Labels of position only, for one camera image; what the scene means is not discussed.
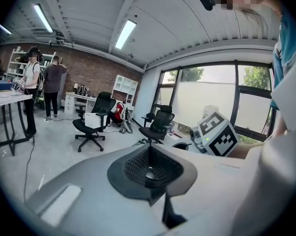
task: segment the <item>white t-shirt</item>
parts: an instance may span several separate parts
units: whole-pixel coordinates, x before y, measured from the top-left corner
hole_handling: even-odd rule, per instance
[[[27,70],[26,70],[26,77],[27,77],[27,81],[26,83],[28,82],[31,82],[33,81],[33,75],[35,72],[40,72],[40,64],[39,63],[35,63],[35,64],[28,64],[27,65]],[[26,87],[27,89],[35,89],[36,88],[36,84],[30,86],[30,87]]]

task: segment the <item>brick wall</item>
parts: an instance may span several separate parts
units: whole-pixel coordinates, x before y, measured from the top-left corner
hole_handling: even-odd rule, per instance
[[[63,58],[62,63],[68,68],[64,92],[71,92],[73,90],[74,83],[77,83],[78,85],[85,85],[90,89],[91,95],[95,96],[102,91],[111,92],[116,75],[121,75],[138,82],[133,103],[133,105],[135,105],[142,79],[142,73],[94,54],[61,46],[50,48],[48,45],[37,44],[0,45],[0,59],[2,60],[3,69],[7,70],[13,49],[21,46],[21,50],[26,52],[34,45],[39,48],[41,53],[53,54],[56,52],[56,55]],[[115,91],[113,97],[117,100],[124,100],[126,94]]]

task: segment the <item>black t-shirt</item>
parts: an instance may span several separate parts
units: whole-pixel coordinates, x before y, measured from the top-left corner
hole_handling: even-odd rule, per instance
[[[58,92],[60,88],[60,80],[63,73],[65,73],[67,69],[61,65],[48,65],[44,72],[44,92],[53,93]]]

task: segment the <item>gray floor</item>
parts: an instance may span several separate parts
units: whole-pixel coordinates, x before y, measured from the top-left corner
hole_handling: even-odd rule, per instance
[[[15,126],[16,139],[23,137],[20,119],[17,111],[17,104],[12,104],[13,110],[13,123]],[[99,143],[104,147],[104,151],[93,143],[88,142],[82,147],[82,152],[78,153],[78,146],[83,142],[83,138],[75,140],[76,134],[82,134],[76,130],[71,120],[62,121],[46,121],[44,116],[45,112],[36,110],[34,113],[37,134],[35,135],[35,148],[32,153],[31,161],[28,165],[27,175],[27,188],[26,199],[36,190],[39,186],[53,179],[63,171],[67,170],[82,160],[88,159],[93,156],[102,155],[103,153],[110,153],[112,151],[126,148],[134,145],[138,140],[144,136],[138,131],[138,126],[132,122],[133,134],[119,133],[118,127],[112,125],[105,129],[105,132],[112,132],[104,134],[106,140],[99,140]],[[27,118],[24,117],[25,125],[27,126]],[[78,115],[67,116],[64,111],[59,110],[58,119],[77,119]],[[0,125],[0,138],[5,140],[5,132],[3,125]],[[164,144],[172,144],[173,138],[169,135],[166,136]],[[33,148],[32,140],[16,145],[16,154],[12,156],[8,146],[0,147],[0,180],[8,191],[19,198],[24,200],[23,191],[26,176],[26,164],[30,157],[30,152]]]

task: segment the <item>ceiling light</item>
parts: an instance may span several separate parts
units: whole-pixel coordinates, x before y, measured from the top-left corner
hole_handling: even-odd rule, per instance
[[[117,43],[115,45],[116,48],[122,49],[123,45],[125,44],[127,38],[129,35],[132,33],[133,29],[135,28],[137,24],[134,23],[133,21],[128,20],[127,23],[125,24],[122,32],[119,35],[119,38],[117,40]]]
[[[53,32],[53,29],[49,24],[48,20],[46,19],[46,16],[42,11],[41,6],[39,4],[36,4],[34,6],[34,9],[35,9],[35,12],[38,14],[39,18],[41,19],[42,23],[44,24],[45,28],[48,30],[48,32]]]
[[[0,25],[0,28],[8,34],[12,34],[11,31],[7,30],[4,26]]]

